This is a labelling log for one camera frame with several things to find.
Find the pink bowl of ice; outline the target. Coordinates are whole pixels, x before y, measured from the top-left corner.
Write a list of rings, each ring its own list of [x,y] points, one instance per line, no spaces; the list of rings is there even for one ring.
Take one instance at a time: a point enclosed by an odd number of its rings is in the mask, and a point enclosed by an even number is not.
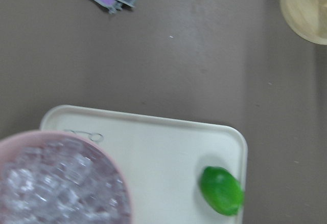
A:
[[[93,142],[71,133],[1,140],[1,223],[132,223],[126,184]]]

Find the cream plastic tray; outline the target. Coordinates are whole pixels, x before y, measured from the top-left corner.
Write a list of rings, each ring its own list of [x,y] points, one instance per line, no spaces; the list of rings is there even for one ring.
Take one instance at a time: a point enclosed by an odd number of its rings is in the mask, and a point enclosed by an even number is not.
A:
[[[198,187],[207,166],[223,167],[245,185],[247,143],[232,127],[61,105],[40,129],[75,133],[109,154],[127,184],[133,223],[243,221],[242,211],[214,211]]]

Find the green lime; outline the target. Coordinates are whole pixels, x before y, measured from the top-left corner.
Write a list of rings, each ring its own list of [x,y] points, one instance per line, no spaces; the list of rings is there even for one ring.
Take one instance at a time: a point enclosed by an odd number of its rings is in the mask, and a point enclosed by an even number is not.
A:
[[[199,178],[199,189],[207,204],[219,214],[235,216],[243,207],[244,190],[225,168],[205,167]]]

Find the wooden cup tree stand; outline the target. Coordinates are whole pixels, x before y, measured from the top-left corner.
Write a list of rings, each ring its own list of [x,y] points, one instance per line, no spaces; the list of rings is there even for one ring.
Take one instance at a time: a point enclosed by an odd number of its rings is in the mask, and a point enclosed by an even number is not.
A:
[[[279,0],[289,27],[303,39],[326,45],[326,0]]]

